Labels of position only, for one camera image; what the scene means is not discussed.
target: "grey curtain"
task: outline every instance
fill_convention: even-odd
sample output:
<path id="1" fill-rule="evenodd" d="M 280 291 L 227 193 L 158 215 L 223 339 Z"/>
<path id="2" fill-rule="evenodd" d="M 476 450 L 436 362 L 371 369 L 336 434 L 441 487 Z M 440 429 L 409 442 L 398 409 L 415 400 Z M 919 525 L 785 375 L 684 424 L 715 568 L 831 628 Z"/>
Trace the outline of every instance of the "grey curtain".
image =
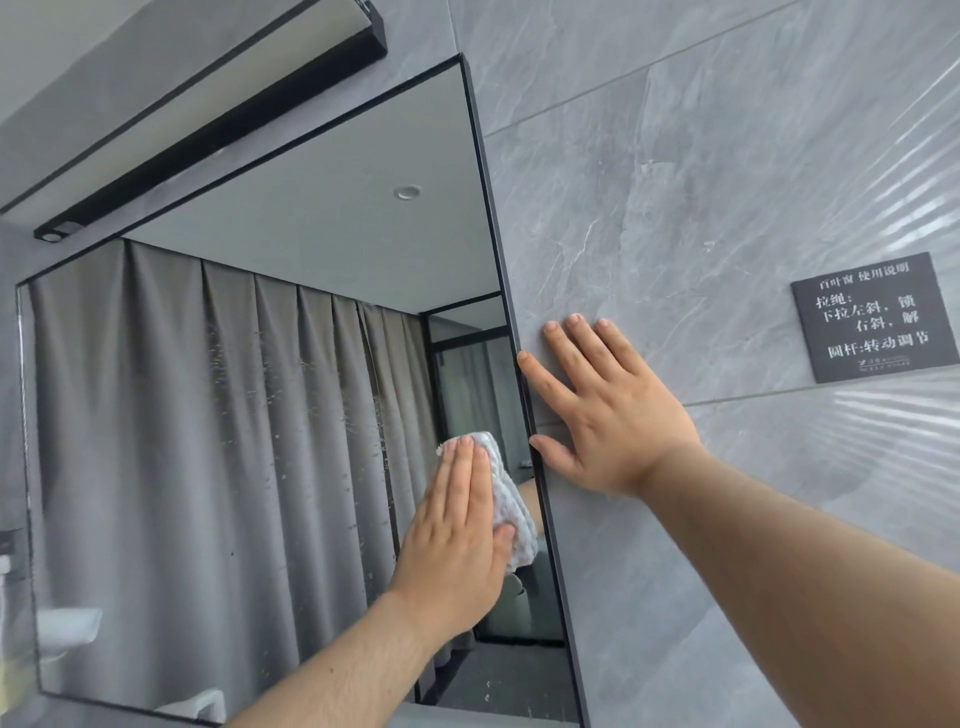
<path id="1" fill-rule="evenodd" d="M 228 714 L 386 588 L 436 447 L 416 317 L 116 241 L 33 282 L 44 687 Z"/>
<path id="2" fill-rule="evenodd" d="M 439 357 L 444 412 L 450 435 L 485 430 L 493 435 L 502 452 L 503 434 L 486 343 L 448 349 Z"/>

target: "black sign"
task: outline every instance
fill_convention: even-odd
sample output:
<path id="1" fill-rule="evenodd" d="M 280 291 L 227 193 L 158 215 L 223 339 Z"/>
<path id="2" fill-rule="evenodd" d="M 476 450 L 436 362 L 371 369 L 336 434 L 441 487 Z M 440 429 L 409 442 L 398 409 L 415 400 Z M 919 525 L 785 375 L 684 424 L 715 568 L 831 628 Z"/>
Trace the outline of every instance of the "black sign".
<path id="1" fill-rule="evenodd" d="M 930 253 L 791 285 L 818 382 L 960 363 Z"/>

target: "white cloth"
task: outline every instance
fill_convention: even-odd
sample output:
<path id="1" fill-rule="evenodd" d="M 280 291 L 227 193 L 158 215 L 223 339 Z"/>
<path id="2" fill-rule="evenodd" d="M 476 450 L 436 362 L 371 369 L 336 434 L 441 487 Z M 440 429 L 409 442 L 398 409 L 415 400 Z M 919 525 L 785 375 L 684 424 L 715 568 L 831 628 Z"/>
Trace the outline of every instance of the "white cloth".
<path id="1" fill-rule="evenodd" d="M 493 476 L 493 528 L 501 523 L 509 523 L 516 529 L 514 547 L 507 563 L 507 573 L 513 573 L 518 567 L 529 566 L 537 557 L 537 527 L 527 510 L 520 491 L 507 473 L 500 457 L 500 448 L 489 432 L 471 432 L 473 441 L 485 449 L 490 456 L 490 470 Z M 443 446 L 437 448 L 439 455 Z"/>

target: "wrist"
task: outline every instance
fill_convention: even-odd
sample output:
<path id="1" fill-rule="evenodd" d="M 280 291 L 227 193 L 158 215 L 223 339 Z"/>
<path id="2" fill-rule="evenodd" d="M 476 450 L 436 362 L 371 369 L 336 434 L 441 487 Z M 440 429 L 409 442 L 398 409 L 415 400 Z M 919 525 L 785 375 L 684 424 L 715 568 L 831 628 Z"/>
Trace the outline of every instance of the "wrist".
<path id="1" fill-rule="evenodd" d="M 377 605 L 383 605 L 392 615 L 392 621 L 413 636 L 425 662 L 433 657 L 448 639 L 437 630 L 438 621 L 431 617 L 429 610 L 404 592 L 388 589 L 377 599 Z"/>
<path id="2" fill-rule="evenodd" d="M 644 502 L 649 501 L 657 490 L 670 487 L 670 484 L 676 480 L 678 468 L 705 457 L 712 456 L 699 442 L 679 443 L 665 449 L 643 476 L 637 479 L 632 495 Z"/>

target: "tile wall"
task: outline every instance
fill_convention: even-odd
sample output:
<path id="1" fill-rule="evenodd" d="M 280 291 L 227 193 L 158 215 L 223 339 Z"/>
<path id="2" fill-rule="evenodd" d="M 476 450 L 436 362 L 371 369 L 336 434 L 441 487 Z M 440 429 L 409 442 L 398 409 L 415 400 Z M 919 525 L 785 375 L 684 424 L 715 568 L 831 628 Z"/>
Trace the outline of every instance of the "tile wall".
<path id="1" fill-rule="evenodd" d="M 929 251 L 960 327 L 960 6 L 450 6 L 522 345 L 614 319 L 717 455 L 960 570 L 960 369 L 817 387 L 789 287 Z M 592 725 L 795 726 L 649 511 L 550 479 Z"/>

